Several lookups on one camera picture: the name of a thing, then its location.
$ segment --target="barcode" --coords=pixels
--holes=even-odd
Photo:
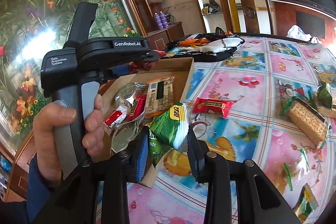
[[[158,84],[157,83],[151,83],[151,90],[155,90],[157,88]]]

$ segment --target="hand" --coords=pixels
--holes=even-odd
[[[94,100],[94,111],[85,120],[86,135],[82,145],[90,156],[98,156],[103,148],[103,115],[104,105],[98,94]],[[55,103],[47,104],[34,118],[33,131],[37,152],[37,165],[40,174],[51,186],[57,186],[61,181],[61,167],[58,162],[53,128],[73,123],[77,113],[73,108],[66,108]]]

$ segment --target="blue sleeve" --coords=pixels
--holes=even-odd
[[[27,215],[31,223],[44,204],[48,201],[52,190],[44,184],[37,166],[36,155],[30,162],[27,185]]]

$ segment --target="purple spray can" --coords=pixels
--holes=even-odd
[[[162,21],[162,25],[164,28],[168,28],[168,21],[167,21],[167,17],[163,12],[160,12],[160,19]]]
[[[160,29],[160,30],[164,29],[163,24],[162,24],[162,21],[161,21],[161,19],[160,19],[160,16],[159,16],[157,13],[154,14],[154,19],[155,19],[156,24],[157,24],[157,26],[159,27],[159,29]]]

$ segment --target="red candy wrapper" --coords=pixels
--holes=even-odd
[[[105,127],[105,132],[110,136],[114,126],[117,126],[118,124],[121,124],[122,121],[126,118],[127,116],[127,111],[129,109],[124,106],[120,105],[113,113],[112,115],[104,121],[104,127]]]
[[[193,113],[219,114],[227,118],[232,106],[233,102],[230,101],[197,98]]]
[[[160,56],[160,58],[166,56],[166,52],[164,51],[158,51],[155,50]],[[144,71],[150,71],[152,67],[156,65],[157,61],[154,62],[146,62],[146,61],[139,61],[139,62],[132,62],[130,65],[131,71],[137,71],[137,70],[144,70]]]
[[[133,121],[143,112],[143,110],[145,109],[146,97],[147,95],[141,95],[135,97],[131,111],[126,118],[128,122]]]

